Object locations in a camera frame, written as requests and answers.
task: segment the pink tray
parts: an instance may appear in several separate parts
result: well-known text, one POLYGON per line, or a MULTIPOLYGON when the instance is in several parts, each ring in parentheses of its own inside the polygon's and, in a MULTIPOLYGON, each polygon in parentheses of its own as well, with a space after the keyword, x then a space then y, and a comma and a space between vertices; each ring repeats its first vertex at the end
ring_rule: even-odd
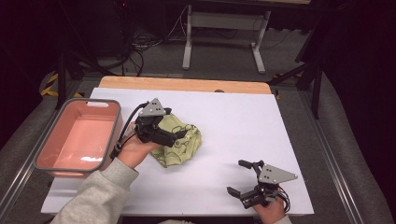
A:
POLYGON ((112 100, 72 99, 61 109, 35 168, 53 176, 85 178, 105 169, 120 135, 120 104, 112 100))

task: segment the table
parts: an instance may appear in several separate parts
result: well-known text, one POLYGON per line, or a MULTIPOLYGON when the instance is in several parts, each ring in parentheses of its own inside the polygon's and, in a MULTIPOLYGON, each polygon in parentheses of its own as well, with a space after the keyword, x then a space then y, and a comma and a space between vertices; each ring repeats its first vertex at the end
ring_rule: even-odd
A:
MULTIPOLYGON (((163 106, 171 107, 180 120, 195 124, 203 136, 197 153, 182 165, 165 169, 153 157, 147 157, 136 168, 141 175, 131 185, 132 197, 122 215, 256 215, 253 209, 244 209, 239 200, 228 195, 226 190, 233 187, 246 192, 257 184, 255 173, 238 166, 238 160, 264 160, 302 176, 275 97, 269 93, 265 83, 104 77, 99 88, 93 91, 92 98, 119 101, 124 118, 136 104, 158 97, 163 106), (218 89, 226 93, 212 92, 218 89)), ((74 197, 81 182, 81 179, 55 178, 41 212, 59 212, 74 197)), ((291 202, 299 204, 291 207, 290 214, 313 214, 301 177, 283 183, 282 187, 291 202)))

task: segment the white table surface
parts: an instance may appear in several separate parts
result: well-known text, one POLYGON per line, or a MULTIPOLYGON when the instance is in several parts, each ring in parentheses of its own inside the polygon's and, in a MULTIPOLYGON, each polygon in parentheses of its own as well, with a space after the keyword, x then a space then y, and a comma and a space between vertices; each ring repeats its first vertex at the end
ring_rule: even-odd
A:
MULTIPOLYGON (((148 156, 136 168, 140 176, 131 185, 124 216, 253 216, 252 208, 227 193, 227 187, 245 193, 257 185, 255 172, 239 160, 263 160, 297 174, 281 184, 290 196, 289 214, 314 213, 274 95, 96 88, 91 98, 120 102, 124 122, 136 106, 158 98, 202 133, 201 147, 182 165, 163 168, 148 156)), ((41 212, 58 213, 82 181, 55 178, 41 212)))

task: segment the crumpled cloth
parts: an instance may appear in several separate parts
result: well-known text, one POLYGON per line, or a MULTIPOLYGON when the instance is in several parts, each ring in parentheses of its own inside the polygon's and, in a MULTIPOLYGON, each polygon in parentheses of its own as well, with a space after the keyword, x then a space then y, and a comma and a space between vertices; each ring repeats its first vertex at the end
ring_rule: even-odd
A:
POLYGON ((177 139, 172 147, 160 146, 151 151, 151 155, 165 168, 189 160, 202 143, 198 128, 193 124, 181 122, 174 114, 164 116, 159 126, 169 133, 187 130, 184 138, 177 139))

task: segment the sweatshirt sleeve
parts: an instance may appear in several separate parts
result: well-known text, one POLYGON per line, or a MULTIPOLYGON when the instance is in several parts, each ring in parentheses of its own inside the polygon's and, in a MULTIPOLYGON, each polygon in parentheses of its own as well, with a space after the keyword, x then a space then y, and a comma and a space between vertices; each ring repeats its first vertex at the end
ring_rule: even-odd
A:
POLYGON ((277 221, 274 224, 291 224, 291 221, 290 221, 289 216, 284 216, 282 219, 280 219, 279 221, 277 221))
POLYGON ((117 223, 138 172, 117 158, 103 171, 85 179, 51 223, 117 223))

